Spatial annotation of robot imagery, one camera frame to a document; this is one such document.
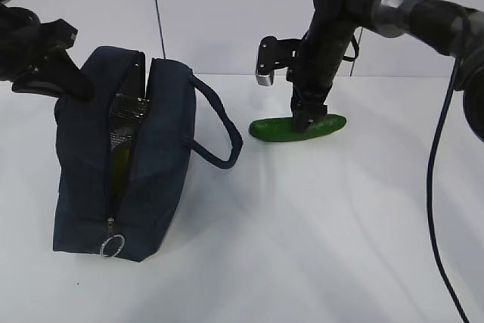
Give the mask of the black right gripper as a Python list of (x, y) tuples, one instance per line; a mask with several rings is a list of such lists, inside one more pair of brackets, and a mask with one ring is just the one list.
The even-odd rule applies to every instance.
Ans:
[(293, 86), (290, 101), (292, 111), (291, 130), (305, 132), (310, 126), (327, 116), (326, 99), (333, 86), (333, 80), (289, 69), (289, 82)]

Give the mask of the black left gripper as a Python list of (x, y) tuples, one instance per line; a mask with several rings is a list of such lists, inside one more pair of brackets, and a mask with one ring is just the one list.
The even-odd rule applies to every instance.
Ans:
[(31, 10), (1, 5), (1, 80), (15, 93), (91, 100), (94, 85), (65, 51), (77, 35), (63, 19), (43, 23)]

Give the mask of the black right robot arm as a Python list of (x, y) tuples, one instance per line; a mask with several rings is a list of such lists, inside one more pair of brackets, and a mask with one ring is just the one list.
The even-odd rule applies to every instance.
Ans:
[(315, 12), (296, 52), (292, 128), (304, 132), (327, 115), (325, 100), (354, 32), (362, 27), (385, 38), (413, 36), (455, 57), (454, 89), (463, 92), (471, 130), (483, 137), (483, 12), (443, 0), (313, 0)]

